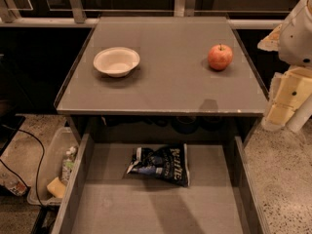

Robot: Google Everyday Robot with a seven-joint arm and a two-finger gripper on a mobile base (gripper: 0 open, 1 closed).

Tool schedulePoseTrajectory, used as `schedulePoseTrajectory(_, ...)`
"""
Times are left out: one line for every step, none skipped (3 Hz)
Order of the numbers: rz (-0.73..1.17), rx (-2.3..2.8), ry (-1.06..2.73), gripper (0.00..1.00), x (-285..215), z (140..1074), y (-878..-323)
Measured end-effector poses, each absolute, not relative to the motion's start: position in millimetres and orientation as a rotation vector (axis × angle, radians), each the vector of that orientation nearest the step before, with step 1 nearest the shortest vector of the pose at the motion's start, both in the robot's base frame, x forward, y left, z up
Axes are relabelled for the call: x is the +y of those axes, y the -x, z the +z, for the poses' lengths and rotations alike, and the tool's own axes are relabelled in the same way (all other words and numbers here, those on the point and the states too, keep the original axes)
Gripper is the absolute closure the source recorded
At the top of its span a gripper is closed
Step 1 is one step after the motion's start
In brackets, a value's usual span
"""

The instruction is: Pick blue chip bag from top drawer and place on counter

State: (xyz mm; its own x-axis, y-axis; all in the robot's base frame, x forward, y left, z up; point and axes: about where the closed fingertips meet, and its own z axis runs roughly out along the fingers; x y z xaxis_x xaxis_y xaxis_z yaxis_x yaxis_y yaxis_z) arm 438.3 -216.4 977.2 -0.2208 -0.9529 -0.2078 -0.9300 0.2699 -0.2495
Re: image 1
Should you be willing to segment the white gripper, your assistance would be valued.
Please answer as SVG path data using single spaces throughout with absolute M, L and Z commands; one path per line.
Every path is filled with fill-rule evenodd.
M 276 26 L 257 47 L 262 51 L 277 52 L 282 25 Z M 269 101 L 261 120 L 266 131 L 285 127 L 298 108 L 312 94 L 312 70 L 295 66 L 284 74 L 276 73 L 271 81 Z

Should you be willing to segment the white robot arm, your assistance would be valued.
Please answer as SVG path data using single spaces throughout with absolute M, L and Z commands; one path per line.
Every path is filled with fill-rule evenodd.
M 278 131 L 287 127 L 298 132 L 311 117 L 312 0 L 300 0 L 257 47 L 276 51 L 290 66 L 284 73 L 276 72 L 271 80 L 262 128 Z

